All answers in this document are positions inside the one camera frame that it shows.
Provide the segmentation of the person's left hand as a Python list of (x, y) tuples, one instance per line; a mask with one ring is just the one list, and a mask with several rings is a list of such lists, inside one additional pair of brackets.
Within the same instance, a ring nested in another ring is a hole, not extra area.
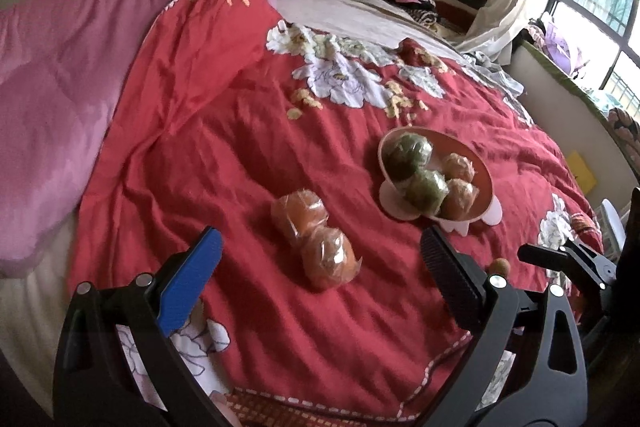
[(224, 415), (224, 418), (229, 422), (232, 427), (242, 427), (242, 424), (239, 418), (232, 411), (232, 408), (229, 407), (229, 403), (227, 397), (218, 391), (213, 391), (209, 395), (209, 399), (216, 405), (218, 411)]

